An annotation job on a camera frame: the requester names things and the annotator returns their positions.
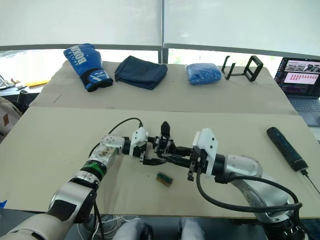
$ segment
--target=yellow object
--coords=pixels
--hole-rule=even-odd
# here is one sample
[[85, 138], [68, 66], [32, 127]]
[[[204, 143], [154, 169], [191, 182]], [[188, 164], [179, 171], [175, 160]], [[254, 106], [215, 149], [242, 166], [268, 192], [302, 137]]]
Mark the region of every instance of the yellow object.
[[33, 87], [41, 84], [47, 84], [50, 80], [42, 80], [42, 81], [30, 81], [30, 82], [25, 82], [24, 84], [28, 87]]

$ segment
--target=blue bag of items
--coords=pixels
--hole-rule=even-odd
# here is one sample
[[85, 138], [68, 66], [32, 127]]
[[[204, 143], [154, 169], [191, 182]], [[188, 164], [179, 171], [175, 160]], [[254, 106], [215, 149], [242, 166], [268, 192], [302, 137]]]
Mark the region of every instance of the blue bag of items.
[[213, 63], [193, 63], [186, 66], [186, 71], [191, 85], [211, 84], [221, 79], [221, 71]]

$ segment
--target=laptop keyboard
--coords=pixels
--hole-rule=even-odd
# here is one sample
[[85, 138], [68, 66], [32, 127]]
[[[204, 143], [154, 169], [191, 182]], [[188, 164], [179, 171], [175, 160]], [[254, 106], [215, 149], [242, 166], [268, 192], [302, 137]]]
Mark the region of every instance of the laptop keyboard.
[[289, 101], [297, 111], [320, 112], [320, 101], [318, 99], [289, 98]]

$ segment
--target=small circuit board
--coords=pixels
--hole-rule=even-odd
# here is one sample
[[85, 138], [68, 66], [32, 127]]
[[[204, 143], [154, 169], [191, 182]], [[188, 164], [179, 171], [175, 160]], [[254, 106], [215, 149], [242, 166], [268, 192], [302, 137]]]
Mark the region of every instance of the small circuit board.
[[173, 178], [169, 177], [168, 175], [164, 174], [163, 172], [158, 172], [158, 174], [156, 175], [156, 179], [166, 185], [167, 187], [170, 187], [172, 182], [173, 182]]

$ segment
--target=laptop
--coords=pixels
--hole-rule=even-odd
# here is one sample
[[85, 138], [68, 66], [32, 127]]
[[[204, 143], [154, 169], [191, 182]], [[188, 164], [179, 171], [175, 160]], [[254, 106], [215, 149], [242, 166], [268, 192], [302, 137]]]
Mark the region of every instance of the laptop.
[[274, 80], [306, 124], [320, 127], [320, 60], [284, 57]]

